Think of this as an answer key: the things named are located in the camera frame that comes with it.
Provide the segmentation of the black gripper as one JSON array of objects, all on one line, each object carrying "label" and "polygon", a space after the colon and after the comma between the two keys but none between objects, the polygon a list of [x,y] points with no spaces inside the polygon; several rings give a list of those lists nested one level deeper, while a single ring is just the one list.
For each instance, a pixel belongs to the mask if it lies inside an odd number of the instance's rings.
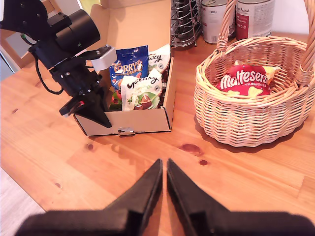
[{"label": "black gripper", "polygon": [[60,108],[61,115],[76,114],[111,128],[112,124],[105,112],[110,108],[110,89],[100,88],[100,78],[95,71],[85,65],[75,65],[70,69],[55,66],[50,73],[71,99]]}]

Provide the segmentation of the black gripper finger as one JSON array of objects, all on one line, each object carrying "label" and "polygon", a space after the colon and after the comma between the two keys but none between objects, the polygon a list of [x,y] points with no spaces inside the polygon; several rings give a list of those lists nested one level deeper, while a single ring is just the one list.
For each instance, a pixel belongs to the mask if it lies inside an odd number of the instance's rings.
[{"label": "black gripper finger", "polygon": [[162,192],[161,159],[125,193],[104,209],[109,219],[107,234],[142,234]]},{"label": "black gripper finger", "polygon": [[167,161],[167,190],[186,235],[227,235],[228,210],[199,188],[172,160]]}]

